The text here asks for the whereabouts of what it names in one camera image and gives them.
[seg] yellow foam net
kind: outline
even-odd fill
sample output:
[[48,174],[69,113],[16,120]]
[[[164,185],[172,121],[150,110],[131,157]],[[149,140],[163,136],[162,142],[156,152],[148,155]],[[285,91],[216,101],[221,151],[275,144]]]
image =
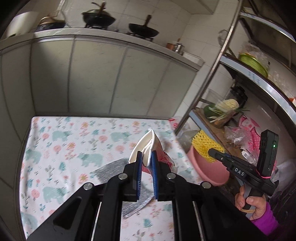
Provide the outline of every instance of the yellow foam net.
[[211,148],[216,149],[217,151],[224,153],[224,148],[210,138],[203,130],[195,135],[192,139],[192,145],[196,149],[196,151],[205,158],[208,162],[217,161],[215,158],[209,156],[208,151]]

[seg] cabinet door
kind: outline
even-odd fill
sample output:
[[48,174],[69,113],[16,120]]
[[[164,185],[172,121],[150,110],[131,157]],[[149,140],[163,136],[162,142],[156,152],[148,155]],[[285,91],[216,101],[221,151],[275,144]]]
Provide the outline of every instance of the cabinet door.
[[7,112],[2,85],[0,93],[0,178],[13,188],[21,141]]
[[37,115],[68,111],[67,83],[72,40],[32,45],[31,81]]
[[171,62],[151,104],[148,116],[172,117],[181,104],[196,72]]
[[76,41],[71,63],[70,112],[109,113],[125,47]]
[[2,56],[4,96],[13,124],[24,139],[34,116],[29,76],[30,45],[14,49]]
[[111,113],[145,116],[167,64],[167,58],[129,48],[119,75]]
[[21,241],[21,234],[19,228],[22,226],[18,224],[16,212],[19,212],[20,207],[15,206],[15,195],[13,189],[7,186],[2,180],[0,180],[0,215],[5,222],[6,226],[10,230],[12,236]]

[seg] floral tablecloth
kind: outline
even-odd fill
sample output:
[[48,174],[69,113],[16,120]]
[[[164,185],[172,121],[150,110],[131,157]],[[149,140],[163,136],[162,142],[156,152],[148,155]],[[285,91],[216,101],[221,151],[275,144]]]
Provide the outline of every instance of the floral tablecloth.
[[[153,129],[178,174],[193,183],[202,180],[180,147],[167,120],[34,117],[20,177],[20,211],[28,237],[85,182],[100,184],[90,173],[128,158],[140,138]],[[152,177],[142,182],[153,190]],[[173,240],[171,202],[152,200],[121,222],[121,240]]]

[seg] wok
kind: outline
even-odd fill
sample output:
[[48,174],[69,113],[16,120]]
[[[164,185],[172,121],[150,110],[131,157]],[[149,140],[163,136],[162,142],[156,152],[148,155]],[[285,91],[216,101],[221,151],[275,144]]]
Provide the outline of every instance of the wok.
[[147,15],[144,25],[130,23],[128,27],[134,34],[140,35],[145,38],[153,38],[156,35],[158,35],[159,32],[155,29],[147,27],[147,24],[149,23],[150,19],[151,15]]
[[115,22],[115,18],[111,17],[108,12],[104,11],[106,5],[105,2],[103,2],[101,6],[95,2],[92,2],[92,4],[99,6],[100,9],[92,9],[82,13],[83,21],[87,26],[97,25],[100,27],[108,27]]

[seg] metal screw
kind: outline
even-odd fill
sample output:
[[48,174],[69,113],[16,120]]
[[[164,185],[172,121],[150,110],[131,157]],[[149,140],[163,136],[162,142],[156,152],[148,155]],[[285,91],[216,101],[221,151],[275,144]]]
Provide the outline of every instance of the metal screw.
[[92,183],[86,183],[86,184],[83,185],[83,188],[84,188],[85,190],[89,190],[89,189],[92,189],[92,186],[93,186]]
[[211,186],[212,185],[209,182],[203,182],[202,183],[202,187],[205,188],[205,189],[209,189],[209,188],[211,188]]
[[128,175],[126,173],[121,173],[121,174],[118,175],[118,178],[120,180],[124,180],[124,179],[127,179],[128,178]]
[[170,172],[170,173],[167,174],[168,179],[174,179],[175,177],[176,177],[175,173]]

